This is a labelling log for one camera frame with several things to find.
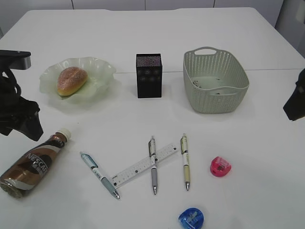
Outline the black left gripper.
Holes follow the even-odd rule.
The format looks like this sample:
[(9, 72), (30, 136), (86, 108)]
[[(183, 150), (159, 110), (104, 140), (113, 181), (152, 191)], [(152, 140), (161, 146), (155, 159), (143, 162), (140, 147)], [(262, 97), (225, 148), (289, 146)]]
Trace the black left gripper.
[(33, 141), (43, 135), (39, 105), (21, 96), (21, 88), (10, 69), (0, 70), (0, 133), (19, 131)]

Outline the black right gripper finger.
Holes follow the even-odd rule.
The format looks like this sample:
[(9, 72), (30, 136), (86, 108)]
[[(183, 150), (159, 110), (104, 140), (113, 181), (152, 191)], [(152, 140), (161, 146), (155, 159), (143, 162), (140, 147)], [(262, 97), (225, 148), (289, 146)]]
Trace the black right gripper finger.
[(291, 121), (305, 116), (305, 69), (300, 72), (295, 90), (283, 106), (283, 110)]

